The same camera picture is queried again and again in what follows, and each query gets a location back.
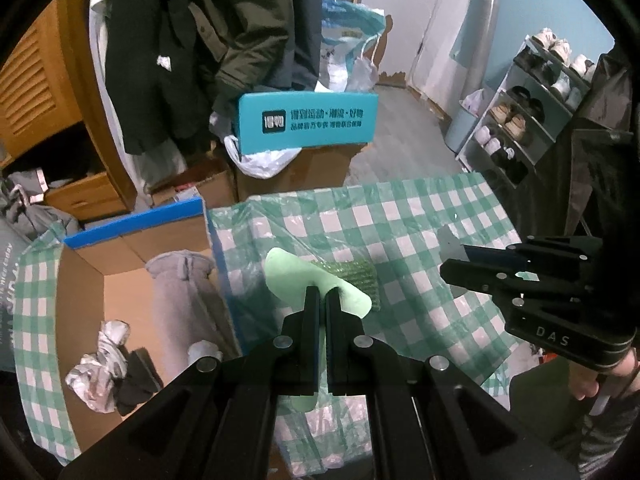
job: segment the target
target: table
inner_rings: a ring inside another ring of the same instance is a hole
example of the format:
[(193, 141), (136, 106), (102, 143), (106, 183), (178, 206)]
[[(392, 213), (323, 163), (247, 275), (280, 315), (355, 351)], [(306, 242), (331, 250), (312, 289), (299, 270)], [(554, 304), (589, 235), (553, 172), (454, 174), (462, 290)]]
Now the table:
[[(264, 283), (273, 247), (307, 260), (373, 261), (381, 309), (367, 314), (364, 329), (400, 354), (446, 355), (481, 384), (520, 342), (504, 331), (488, 295), (454, 300), (438, 273), (436, 231), (443, 225), (465, 244), (504, 248), (520, 241), (479, 173), (254, 196), (207, 217), (220, 287), (244, 352), (277, 335), (292, 313)], [(504, 389), (504, 380), (494, 376), (488, 389)], [(279, 399), (274, 438), (295, 476), (341, 466), (371, 452), (365, 399), (331, 396), (324, 373), (312, 412)]]

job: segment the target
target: light blue wall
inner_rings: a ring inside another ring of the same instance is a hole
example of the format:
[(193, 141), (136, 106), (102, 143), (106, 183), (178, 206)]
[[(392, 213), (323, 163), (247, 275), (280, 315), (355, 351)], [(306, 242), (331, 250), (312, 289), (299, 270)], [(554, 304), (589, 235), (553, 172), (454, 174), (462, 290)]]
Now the light blue wall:
[[(468, 67), (476, 42), (478, 14), (482, 0), (471, 0), (465, 23), (451, 49), (450, 56)], [(565, 38), (572, 49), (572, 58), (584, 54), (597, 61), (600, 54), (613, 47), (613, 37), (593, 11), (582, 0), (500, 0), (484, 82), (498, 88), (511, 60), (527, 34), (549, 27)]]

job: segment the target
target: black shoe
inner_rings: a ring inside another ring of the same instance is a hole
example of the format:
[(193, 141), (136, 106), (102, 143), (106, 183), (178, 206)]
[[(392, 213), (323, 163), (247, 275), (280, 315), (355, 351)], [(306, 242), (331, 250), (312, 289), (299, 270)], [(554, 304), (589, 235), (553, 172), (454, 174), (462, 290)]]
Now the black shoe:
[(511, 180), (516, 186), (521, 183), (529, 173), (527, 167), (519, 160), (511, 160), (507, 166), (505, 173), (509, 180)]
[(514, 86), (509, 88), (507, 90), (507, 95), (522, 107), (527, 106), (529, 99), (531, 99), (529, 90), (524, 88), (524, 86)]
[(541, 85), (545, 87), (551, 86), (556, 81), (554, 71), (550, 64), (550, 61), (544, 62), (543, 64), (534, 66), (529, 70), (529, 74), (531, 74)]
[(527, 108), (529, 115), (537, 120), (540, 124), (545, 122), (545, 109), (542, 107), (540, 99), (535, 97), (529, 99), (529, 107)]
[(540, 64), (540, 60), (544, 62), (544, 59), (534, 54), (533, 50), (528, 46), (519, 51), (518, 55), (513, 58), (513, 62), (525, 72), (528, 72), (529, 69)]
[(514, 156), (515, 152), (513, 151), (513, 148), (503, 146), (491, 156), (491, 160), (496, 166), (498, 166), (498, 168), (502, 168), (506, 172), (507, 168), (512, 163)]

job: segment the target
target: wooden cabinet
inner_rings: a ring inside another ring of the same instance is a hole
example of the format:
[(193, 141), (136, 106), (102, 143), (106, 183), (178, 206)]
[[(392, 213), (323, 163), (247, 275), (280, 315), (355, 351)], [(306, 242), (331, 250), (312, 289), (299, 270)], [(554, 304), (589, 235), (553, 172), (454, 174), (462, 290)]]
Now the wooden cabinet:
[(81, 221), (126, 209), (106, 172), (88, 176), (60, 189), (52, 189), (47, 193), (47, 204)]
[(104, 171), (51, 190), (46, 203), (89, 220), (133, 209), (136, 189), (118, 156), (91, 58), (88, 0), (53, 0), (0, 70), (4, 168), (57, 133), (82, 123)]
[(82, 115), (71, 88), (53, 0), (0, 70), (0, 138), (12, 159)]

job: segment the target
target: cardboard box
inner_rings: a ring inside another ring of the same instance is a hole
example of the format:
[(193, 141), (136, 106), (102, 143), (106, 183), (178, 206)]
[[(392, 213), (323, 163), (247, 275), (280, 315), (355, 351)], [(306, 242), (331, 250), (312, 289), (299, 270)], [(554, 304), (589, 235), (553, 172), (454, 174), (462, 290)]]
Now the cardboard box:
[(145, 263), (168, 251), (211, 255), (204, 204), (200, 199), (131, 215), (65, 239), (56, 278), (56, 353), (62, 394), (80, 451), (87, 450), (121, 421), (117, 413), (92, 412), (64, 384), (66, 373), (85, 353), (95, 352), (100, 322), (130, 325), (129, 350), (146, 348), (166, 385), (163, 341), (152, 315), (153, 281)]
[(343, 186), (351, 159), (363, 146), (343, 144), (303, 148), (284, 170), (267, 179), (246, 176), (236, 168), (238, 199), (243, 201), (251, 195)]
[[(192, 183), (194, 186), (188, 189), (176, 189)], [(195, 196), (202, 197), (209, 209), (238, 202), (233, 171), (224, 158), (214, 154), (213, 159), (206, 158), (187, 171), (156, 184), (151, 190), (154, 206)]]
[(359, 92), (264, 92), (238, 101), (243, 155), (373, 140), (378, 95)]

